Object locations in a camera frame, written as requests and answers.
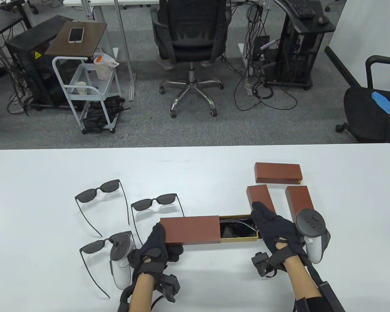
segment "glove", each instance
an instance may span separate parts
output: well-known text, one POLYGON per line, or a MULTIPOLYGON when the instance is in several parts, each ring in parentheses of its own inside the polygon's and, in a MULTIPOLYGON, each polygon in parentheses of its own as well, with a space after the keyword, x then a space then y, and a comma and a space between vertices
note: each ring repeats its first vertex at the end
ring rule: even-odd
POLYGON ((277 242, 286 242, 280 240, 280 238, 285 238, 290 250, 295 254, 306 256, 306 252, 303 250, 304 244, 300 240, 302 235, 293 222, 275 214, 262 202, 255 201, 252 207, 251 218, 272 254, 277 252, 277 242))
POLYGON ((179 255, 183 253, 183 246, 166 246, 165 239, 165 228, 160 223, 156 223, 142 248, 135 249, 128 255, 128 261, 134 268, 133 281, 137 281, 140 273, 148 273, 155 278, 155 282, 158 282, 167 267, 166 263, 179 260, 179 255))

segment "white cart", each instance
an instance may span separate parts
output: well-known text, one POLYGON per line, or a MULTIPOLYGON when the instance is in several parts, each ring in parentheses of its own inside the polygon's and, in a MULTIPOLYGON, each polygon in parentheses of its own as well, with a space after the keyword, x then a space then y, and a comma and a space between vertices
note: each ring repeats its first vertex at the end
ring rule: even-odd
POLYGON ((113 122, 110 122, 109 115, 107 114, 107 109, 104 104, 104 101, 106 98, 119 96, 121 97, 121 90, 120 85, 118 84, 118 78, 116 69, 113 69, 113 72, 111 73, 110 79, 108 80, 101 80, 97 76, 96 68, 94 64, 88 64, 85 63, 88 58, 79 58, 79 57, 63 57, 58 56, 53 59, 52 61, 52 67, 54 67, 54 71, 58 77, 59 83, 61 85, 62 90, 64 91, 64 94, 66 96, 66 100, 69 103, 69 106, 71 107, 71 110, 75 116, 76 122, 78 123, 79 128, 81 129, 82 133, 87 133, 83 120, 87 116, 88 109, 90 107, 91 101, 99 101, 101 103, 101 106, 104 111, 104 115, 107 119, 107 125, 104 126, 104 129, 110 129, 111 133, 115 133, 116 129, 114 128, 116 126, 117 117, 114 118, 113 122), (57 68, 57 61, 59 60, 67 60, 67 59, 78 59, 81 60, 81 64, 79 64, 78 68, 75 71, 75 74, 73 75, 71 81, 69 84, 64 84, 62 81, 61 75, 58 72, 57 68), (111 85, 113 83, 113 80, 116 80, 116 87, 117 87, 117 93, 110 92, 111 85), (83 81, 86 82, 86 86, 76 85, 77 82, 83 81), (78 92, 78 89, 87 89, 87 95, 80 95, 78 92), (78 113, 76 112, 72 101, 86 101, 84 108, 78 117, 78 113))

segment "smartphone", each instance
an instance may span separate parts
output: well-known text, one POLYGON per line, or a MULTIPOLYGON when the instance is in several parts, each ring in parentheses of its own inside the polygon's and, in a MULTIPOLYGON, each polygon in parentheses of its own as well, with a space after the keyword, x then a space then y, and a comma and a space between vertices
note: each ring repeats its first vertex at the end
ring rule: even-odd
POLYGON ((69 43, 82 43, 82 38, 84 37, 84 28, 71 28, 69 32, 69 43))

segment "forearm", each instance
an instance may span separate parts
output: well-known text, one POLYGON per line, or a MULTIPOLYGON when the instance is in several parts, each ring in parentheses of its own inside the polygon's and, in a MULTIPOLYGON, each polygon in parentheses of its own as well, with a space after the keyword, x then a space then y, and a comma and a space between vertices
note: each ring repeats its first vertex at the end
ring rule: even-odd
POLYGON ((309 273, 303 266, 299 256, 286 259, 284 267, 289 275, 296 300, 302 298, 322 297, 318 287, 309 276, 309 273))
POLYGON ((154 277, 141 273, 131 296, 129 312, 150 312, 154 287, 154 277))

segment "black bag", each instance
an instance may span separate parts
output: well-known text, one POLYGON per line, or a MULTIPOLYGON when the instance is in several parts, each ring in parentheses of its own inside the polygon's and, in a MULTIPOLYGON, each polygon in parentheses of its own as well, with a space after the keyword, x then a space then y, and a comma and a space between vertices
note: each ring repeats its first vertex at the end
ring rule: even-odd
MULTIPOLYGON (((106 101, 104 101, 110 122, 113 122, 119 112, 125 110, 124 107, 121 106, 121 101, 121 98, 118 96, 108 98, 106 101)), ((100 102, 90 103, 87 117, 84 118, 83 123, 86 132, 100 133, 103 131, 103 127, 107 125, 107 119, 104 115, 104 110, 100 102)))

